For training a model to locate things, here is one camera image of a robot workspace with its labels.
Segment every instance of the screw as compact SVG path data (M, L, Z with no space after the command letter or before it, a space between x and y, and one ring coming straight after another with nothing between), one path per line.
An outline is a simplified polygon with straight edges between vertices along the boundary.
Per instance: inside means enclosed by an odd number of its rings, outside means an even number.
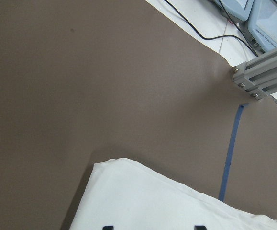
M245 87L245 84L244 84L244 83L240 83L238 86L239 86L240 88L243 88L243 87Z

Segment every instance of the gray device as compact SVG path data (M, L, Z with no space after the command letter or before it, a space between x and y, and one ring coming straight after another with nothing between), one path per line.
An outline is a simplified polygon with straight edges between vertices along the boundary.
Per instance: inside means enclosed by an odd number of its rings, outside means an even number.
M226 15L219 0L213 0L222 10L222 15ZM235 23L245 22L249 18L249 14L253 5L253 0L221 0L225 10Z
M255 49L268 52L276 48L277 0L254 0L243 32Z

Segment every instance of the bolt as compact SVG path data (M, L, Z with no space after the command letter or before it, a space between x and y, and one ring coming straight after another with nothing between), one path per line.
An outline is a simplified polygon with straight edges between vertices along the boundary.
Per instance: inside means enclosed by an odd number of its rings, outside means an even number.
M244 84L244 83L240 83L238 86L239 86L240 88L243 88L243 87L245 87L245 84Z
M258 94L257 93L252 93L251 96L253 96L254 98L257 98Z

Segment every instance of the white towel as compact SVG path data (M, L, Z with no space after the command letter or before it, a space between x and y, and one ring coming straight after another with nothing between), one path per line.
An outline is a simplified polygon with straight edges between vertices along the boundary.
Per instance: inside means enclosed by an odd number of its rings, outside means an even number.
M253 215L120 158L94 165L70 230L277 230Z

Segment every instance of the brown surface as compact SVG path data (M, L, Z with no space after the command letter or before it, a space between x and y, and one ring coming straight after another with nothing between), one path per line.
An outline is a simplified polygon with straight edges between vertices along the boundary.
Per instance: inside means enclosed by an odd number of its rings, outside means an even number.
M226 202L277 219L277 105L229 71L143 0L1 1L0 230L67 229L109 158L217 197L244 102Z

